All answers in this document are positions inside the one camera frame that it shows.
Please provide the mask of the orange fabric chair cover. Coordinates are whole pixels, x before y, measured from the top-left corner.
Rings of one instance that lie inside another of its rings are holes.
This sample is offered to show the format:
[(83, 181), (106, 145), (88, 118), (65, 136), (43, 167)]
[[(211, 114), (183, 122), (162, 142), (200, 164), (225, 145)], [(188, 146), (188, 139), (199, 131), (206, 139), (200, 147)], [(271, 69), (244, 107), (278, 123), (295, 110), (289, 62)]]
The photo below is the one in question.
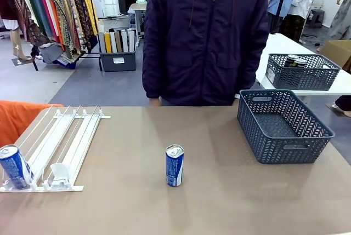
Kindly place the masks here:
[(52, 106), (63, 107), (60, 104), (0, 100), (0, 148), (14, 144), (38, 114)]

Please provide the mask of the black plastic stool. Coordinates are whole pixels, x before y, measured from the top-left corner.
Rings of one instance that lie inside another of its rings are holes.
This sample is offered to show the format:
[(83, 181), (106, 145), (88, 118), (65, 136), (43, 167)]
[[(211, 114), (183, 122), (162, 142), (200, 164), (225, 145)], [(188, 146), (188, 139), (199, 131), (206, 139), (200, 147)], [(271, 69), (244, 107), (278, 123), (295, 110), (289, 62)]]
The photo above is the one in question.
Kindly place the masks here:
[(312, 9), (312, 19), (310, 21), (310, 28), (322, 28), (322, 23), (324, 21), (325, 11), (322, 9)]

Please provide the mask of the brown fabric roll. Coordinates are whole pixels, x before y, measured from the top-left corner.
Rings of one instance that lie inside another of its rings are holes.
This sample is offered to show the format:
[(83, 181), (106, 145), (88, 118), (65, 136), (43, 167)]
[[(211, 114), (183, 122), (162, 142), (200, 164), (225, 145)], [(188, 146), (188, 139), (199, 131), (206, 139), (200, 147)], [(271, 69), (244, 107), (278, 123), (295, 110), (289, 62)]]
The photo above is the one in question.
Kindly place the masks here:
[(117, 52), (118, 53), (122, 53), (123, 49), (122, 49), (120, 31), (115, 31), (114, 34), (115, 34), (115, 41), (116, 41), (116, 46), (117, 46)]

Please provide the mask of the white fabric roll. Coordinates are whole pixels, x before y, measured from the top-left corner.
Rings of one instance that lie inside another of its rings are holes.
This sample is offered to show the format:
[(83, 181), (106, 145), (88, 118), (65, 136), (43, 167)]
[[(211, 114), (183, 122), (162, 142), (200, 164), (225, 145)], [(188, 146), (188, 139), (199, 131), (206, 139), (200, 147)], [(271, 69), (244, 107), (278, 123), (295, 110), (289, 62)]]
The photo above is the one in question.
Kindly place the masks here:
[(116, 45), (116, 38), (115, 38), (114, 31), (109, 32), (109, 35), (110, 35), (110, 39), (111, 39), (112, 52), (117, 53), (117, 45)]

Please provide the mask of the blue-grey plastic woven basket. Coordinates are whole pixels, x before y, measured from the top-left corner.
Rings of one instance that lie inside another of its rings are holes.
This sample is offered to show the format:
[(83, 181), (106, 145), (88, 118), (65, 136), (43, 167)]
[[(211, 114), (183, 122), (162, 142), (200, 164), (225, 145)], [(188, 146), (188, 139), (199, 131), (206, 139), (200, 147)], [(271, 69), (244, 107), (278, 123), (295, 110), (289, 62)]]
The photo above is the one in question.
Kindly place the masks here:
[(237, 120), (262, 164), (314, 163), (335, 136), (287, 89), (240, 91)]
[(307, 59), (306, 67), (284, 67), (286, 55), (268, 55), (265, 76), (276, 89), (328, 91), (341, 70), (319, 54), (295, 54)]

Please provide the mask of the bystander's foot in sandal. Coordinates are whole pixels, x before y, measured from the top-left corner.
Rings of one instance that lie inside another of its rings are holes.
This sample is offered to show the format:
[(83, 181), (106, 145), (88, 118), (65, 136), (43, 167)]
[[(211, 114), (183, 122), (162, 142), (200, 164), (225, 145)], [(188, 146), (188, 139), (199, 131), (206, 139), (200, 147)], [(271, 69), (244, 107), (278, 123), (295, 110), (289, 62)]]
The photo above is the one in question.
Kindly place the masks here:
[(332, 107), (347, 117), (351, 118), (351, 95), (340, 96), (333, 104)]

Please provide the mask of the yellow fabric roll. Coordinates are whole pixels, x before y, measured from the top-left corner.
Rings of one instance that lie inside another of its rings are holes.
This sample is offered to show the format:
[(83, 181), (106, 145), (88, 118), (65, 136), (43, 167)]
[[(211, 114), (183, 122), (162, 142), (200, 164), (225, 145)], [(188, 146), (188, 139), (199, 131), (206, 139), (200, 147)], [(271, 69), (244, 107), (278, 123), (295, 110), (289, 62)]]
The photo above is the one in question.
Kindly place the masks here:
[(110, 33), (105, 32), (104, 33), (104, 41), (105, 41), (105, 50), (106, 53), (112, 53), (112, 45), (111, 45), (111, 38), (110, 38)]

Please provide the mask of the grey plastic storage bin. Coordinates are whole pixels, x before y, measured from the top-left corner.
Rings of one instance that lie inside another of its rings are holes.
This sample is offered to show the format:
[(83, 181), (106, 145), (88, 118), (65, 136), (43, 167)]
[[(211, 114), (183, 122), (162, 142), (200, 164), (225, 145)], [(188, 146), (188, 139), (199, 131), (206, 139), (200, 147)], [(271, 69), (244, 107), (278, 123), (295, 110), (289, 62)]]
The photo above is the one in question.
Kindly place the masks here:
[(136, 59), (134, 52), (127, 53), (100, 53), (100, 59), (103, 71), (105, 72), (123, 72), (135, 71)]

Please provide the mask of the grey fabric roll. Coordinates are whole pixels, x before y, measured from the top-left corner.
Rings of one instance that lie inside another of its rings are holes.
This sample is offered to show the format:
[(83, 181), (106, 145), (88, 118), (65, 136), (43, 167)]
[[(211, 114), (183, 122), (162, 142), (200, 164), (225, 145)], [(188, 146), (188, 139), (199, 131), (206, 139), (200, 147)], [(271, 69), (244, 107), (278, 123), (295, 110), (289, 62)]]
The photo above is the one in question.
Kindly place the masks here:
[(121, 36), (122, 36), (123, 52), (127, 53), (127, 52), (129, 52), (127, 31), (121, 30)]

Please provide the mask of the person in dark navy jacket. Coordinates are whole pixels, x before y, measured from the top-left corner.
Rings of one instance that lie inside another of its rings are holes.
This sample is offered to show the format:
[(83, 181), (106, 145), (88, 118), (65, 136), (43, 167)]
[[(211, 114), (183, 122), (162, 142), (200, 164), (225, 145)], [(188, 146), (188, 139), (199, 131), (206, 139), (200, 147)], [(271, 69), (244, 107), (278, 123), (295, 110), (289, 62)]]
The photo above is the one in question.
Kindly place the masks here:
[(142, 84), (162, 106), (230, 106), (252, 87), (268, 0), (148, 0)]

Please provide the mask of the mannequin in maroon top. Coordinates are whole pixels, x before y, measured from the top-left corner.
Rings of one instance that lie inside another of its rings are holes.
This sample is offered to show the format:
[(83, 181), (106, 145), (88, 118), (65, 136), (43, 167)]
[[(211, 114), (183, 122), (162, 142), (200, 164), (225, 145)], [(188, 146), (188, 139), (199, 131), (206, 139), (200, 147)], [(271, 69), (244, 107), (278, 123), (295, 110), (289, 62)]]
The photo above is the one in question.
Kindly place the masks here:
[(30, 61), (30, 56), (25, 56), (19, 32), (18, 14), (14, 0), (0, 0), (0, 17), (4, 27), (10, 31), (10, 39), (13, 45), (13, 55), (19, 60)]

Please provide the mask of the blue Pepsi can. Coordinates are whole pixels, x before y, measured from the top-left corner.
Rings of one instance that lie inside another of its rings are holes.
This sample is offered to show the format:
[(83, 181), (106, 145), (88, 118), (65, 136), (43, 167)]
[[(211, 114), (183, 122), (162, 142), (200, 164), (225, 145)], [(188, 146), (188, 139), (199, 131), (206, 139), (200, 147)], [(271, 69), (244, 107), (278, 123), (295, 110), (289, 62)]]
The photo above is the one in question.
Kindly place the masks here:
[(180, 186), (183, 177), (184, 149), (172, 144), (165, 149), (166, 183), (171, 187)]
[(33, 172), (17, 146), (5, 145), (0, 148), (0, 164), (16, 190), (30, 187)]

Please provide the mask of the clothes rack with colourful garments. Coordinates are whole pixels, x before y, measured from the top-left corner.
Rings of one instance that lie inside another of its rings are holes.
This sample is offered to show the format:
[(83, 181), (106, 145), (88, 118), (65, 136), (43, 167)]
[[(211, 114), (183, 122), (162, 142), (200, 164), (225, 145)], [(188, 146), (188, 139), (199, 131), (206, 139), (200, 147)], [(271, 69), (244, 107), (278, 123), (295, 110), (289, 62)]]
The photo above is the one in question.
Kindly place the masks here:
[(25, 41), (46, 64), (75, 69), (100, 44), (93, 0), (14, 0)]

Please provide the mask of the white folding table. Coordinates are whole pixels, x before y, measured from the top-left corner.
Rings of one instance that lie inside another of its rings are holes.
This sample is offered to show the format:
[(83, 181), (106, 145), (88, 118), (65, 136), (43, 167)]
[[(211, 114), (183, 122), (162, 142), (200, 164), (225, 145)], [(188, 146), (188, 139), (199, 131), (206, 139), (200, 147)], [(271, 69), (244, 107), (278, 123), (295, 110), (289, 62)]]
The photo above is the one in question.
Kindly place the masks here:
[[(270, 34), (264, 48), (259, 68), (256, 71), (256, 83), (263, 89), (274, 89), (273, 85), (265, 76), (268, 64), (268, 55), (275, 54), (314, 54), (311, 50), (287, 38), (286, 36), (276, 33)], [(337, 96), (351, 95), (351, 75), (344, 70), (340, 70), (334, 83), (328, 91), (312, 91), (312, 90), (294, 90), (297, 96), (309, 104), (312, 96)]]

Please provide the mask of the brown cardboard box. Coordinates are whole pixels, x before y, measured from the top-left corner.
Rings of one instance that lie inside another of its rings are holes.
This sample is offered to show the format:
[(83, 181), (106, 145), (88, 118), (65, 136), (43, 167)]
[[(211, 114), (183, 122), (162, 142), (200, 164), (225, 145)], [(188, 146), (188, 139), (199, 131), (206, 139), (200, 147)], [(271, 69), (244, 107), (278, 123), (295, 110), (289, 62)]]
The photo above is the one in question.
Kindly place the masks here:
[(324, 44), (320, 54), (351, 73), (351, 40), (334, 40)]

